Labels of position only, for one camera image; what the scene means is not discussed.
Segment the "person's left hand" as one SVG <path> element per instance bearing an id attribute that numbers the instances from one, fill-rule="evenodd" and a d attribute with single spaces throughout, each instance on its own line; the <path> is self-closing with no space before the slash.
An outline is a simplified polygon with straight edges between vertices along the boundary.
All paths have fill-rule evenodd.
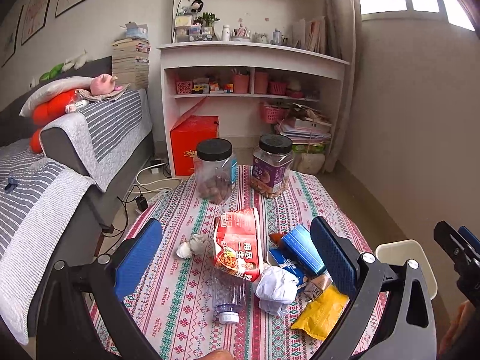
<path id="1" fill-rule="evenodd" d="M 225 349 L 216 349 L 198 360 L 233 360 L 233 355 Z"/>

